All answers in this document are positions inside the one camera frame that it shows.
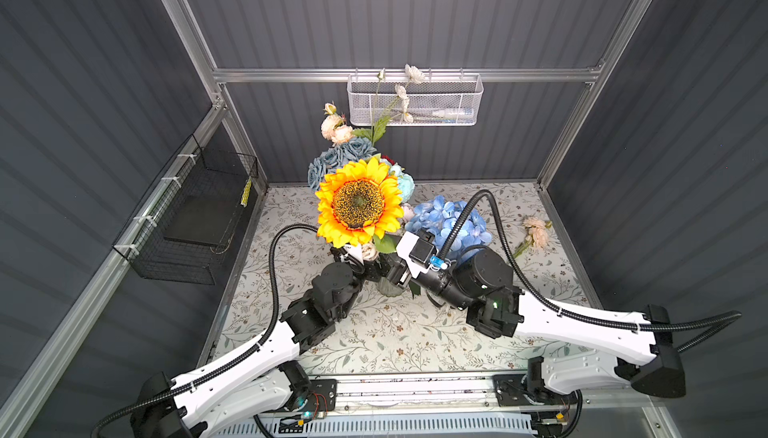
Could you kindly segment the pink peach flower bunch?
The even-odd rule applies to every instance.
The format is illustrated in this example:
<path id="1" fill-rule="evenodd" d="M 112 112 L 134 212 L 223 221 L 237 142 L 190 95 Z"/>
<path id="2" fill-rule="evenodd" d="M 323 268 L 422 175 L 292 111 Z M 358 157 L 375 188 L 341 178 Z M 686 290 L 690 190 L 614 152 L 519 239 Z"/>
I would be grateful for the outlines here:
<path id="1" fill-rule="evenodd" d="M 373 242 L 369 242 L 359 246 L 359 255 L 363 262 L 375 262 L 380 252 Z"/>

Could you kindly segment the blue hydrangea flower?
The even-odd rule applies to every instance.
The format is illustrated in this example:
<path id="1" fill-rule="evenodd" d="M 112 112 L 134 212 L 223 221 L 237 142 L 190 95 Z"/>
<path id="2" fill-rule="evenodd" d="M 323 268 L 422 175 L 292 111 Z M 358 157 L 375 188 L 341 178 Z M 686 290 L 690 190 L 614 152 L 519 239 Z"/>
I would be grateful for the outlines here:
<path id="1" fill-rule="evenodd" d="M 464 201 L 453 202 L 443 196 L 437 196 L 413 209 L 413 216 L 405 224 L 405 230 L 413 234 L 419 231 L 432 234 L 434 244 L 440 251 L 466 205 Z M 477 252 L 477 249 L 467 252 L 468 248 L 488 246 L 491 242 L 492 235 L 487 229 L 485 219 L 476 210 L 472 210 L 452 243 L 447 258 L 461 263 Z"/>

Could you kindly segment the peach carnation flower stem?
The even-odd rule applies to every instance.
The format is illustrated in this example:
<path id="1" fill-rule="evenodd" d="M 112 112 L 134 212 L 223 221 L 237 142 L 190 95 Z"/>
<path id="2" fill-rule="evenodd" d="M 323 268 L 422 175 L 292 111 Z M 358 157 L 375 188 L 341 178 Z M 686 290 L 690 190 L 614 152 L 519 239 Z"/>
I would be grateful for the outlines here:
<path id="1" fill-rule="evenodd" d="M 550 241 L 551 221 L 529 216 L 523 219 L 522 225 L 525 229 L 525 237 L 513 254 L 515 258 L 522 256 L 528 250 L 543 250 Z"/>

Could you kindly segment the pale blue peony stem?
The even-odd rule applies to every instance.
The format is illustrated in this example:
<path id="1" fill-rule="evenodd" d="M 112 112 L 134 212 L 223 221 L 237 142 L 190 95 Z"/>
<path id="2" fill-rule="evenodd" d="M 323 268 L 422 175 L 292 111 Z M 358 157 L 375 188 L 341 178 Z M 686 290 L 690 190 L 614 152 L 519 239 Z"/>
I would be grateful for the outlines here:
<path id="1" fill-rule="evenodd" d="M 390 168 L 390 175 L 397 181 L 397 186 L 400 191 L 402 201 L 408 202 L 415 191 L 415 183 L 413 178 L 404 171 L 404 168 L 399 164 L 395 164 Z"/>

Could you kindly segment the dusty blue rose bunch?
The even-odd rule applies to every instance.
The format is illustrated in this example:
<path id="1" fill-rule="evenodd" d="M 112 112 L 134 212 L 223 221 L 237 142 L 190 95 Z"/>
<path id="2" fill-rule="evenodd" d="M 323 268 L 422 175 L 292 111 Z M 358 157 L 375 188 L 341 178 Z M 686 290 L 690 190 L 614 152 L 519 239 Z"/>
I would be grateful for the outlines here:
<path id="1" fill-rule="evenodd" d="M 369 160 L 378 150 L 367 138 L 353 137 L 349 142 L 333 146 L 316 157 L 308 167 L 307 184 L 316 192 L 326 175 L 335 173 L 350 162 Z"/>

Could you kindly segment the white peony flower stem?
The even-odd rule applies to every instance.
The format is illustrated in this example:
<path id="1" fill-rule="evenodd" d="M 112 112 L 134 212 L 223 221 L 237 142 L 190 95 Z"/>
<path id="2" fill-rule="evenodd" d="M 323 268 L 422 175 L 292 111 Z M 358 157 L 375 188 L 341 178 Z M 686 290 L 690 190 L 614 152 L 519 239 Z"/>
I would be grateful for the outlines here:
<path id="1" fill-rule="evenodd" d="M 321 135 L 324 139 L 334 146 L 340 146 L 355 137 L 354 129 L 347 124 L 345 117 L 338 113 L 333 103 L 324 105 L 324 114 L 325 118 L 321 124 Z"/>

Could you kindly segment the white poppy flower stem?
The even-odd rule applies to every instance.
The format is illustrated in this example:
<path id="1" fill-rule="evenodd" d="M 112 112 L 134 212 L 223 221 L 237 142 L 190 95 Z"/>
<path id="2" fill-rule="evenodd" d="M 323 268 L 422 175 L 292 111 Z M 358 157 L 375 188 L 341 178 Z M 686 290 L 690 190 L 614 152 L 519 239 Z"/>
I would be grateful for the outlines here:
<path id="1" fill-rule="evenodd" d="M 410 85 L 422 84 L 426 81 L 426 75 L 416 66 L 406 64 L 404 67 L 406 83 L 397 84 L 394 87 L 395 97 L 385 106 L 381 115 L 371 124 L 369 128 L 359 128 L 353 132 L 358 138 L 369 140 L 376 144 L 384 137 L 387 127 L 397 117 L 407 124 L 415 121 L 413 115 L 409 112 L 410 97 L 408 96 L 408 87 Z"/>

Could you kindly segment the clear ribbed glass vase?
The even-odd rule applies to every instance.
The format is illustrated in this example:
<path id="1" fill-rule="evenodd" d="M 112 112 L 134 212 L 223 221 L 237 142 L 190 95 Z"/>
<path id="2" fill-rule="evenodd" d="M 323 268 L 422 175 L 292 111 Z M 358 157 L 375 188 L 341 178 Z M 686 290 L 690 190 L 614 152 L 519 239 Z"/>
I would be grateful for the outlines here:
<path id="1" fill-rule="evenodd" d="M 392 282 L 390 282 L 386 278 L 382 278 L 377 283 L 376 288 L 377 288 L 378 292 L 381 295 L 383 295 L 385 297 L 388 297 L 388 298 L 394 298 L 394 297 L 401 296 L 405 292 L 404 288 L 400 287 L 397 284 L 393 284 Z"/>

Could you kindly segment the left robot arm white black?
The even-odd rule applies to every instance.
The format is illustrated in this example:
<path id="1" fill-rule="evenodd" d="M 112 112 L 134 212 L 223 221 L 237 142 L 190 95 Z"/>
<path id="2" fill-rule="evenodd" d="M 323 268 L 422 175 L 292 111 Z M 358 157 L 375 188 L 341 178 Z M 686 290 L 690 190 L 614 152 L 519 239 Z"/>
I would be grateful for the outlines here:
<path id="1" fill-rule="evenodd" d="M 335 331 L 362 289 L 346 263 L 332 263 L 293 301 L 271 334 L 263 333 L 210 364 L 145 382 L 140 398 L 189 389 L 130 414 L 136 437 L 211 437 L 256 414 L 304 406 L 309 378 L 298 357 Z"/>

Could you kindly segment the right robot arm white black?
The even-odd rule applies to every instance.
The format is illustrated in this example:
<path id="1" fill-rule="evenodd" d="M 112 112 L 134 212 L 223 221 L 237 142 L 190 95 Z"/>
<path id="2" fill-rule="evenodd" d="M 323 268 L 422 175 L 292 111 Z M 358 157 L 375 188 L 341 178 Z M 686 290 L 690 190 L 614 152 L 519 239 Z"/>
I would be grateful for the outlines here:
<path id="1" fill-rule="evenodd" d="M 663 308 L 613 313 L 540 300 L 513 285 L 513 267 L 487 249 L 457 268 L 423 243 L 391 257 L 388 281 L 420 286 L 465 312 L 469 327 L 486 337 L 540 337 L 582 347 L 566 357 L 529 359 L 523 384 L 538 402 L 619 385 L 657 398 L 686 394 L 682 359 L 665 328 Z"/>

